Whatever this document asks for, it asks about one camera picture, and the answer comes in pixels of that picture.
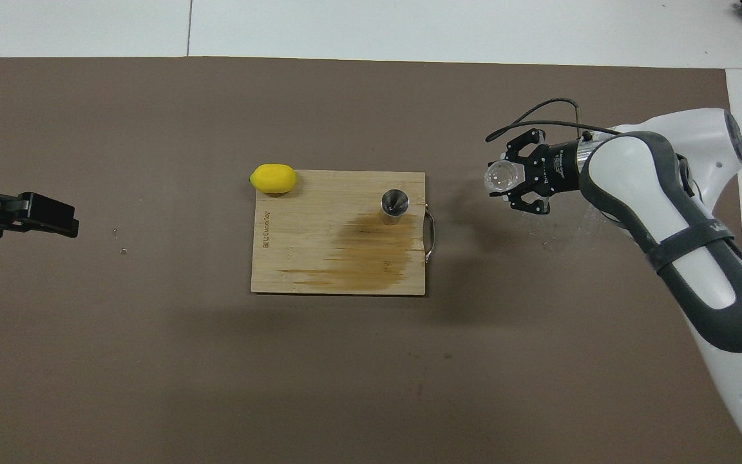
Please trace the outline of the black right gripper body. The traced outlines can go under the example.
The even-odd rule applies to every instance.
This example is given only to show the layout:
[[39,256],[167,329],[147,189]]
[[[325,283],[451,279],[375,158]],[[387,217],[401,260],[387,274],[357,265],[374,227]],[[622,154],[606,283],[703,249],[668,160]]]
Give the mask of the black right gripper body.
[[578,147],[577,142],[537,145],[524,167],[524,181],[531,191],[540,197],[551,197],[579,190]]

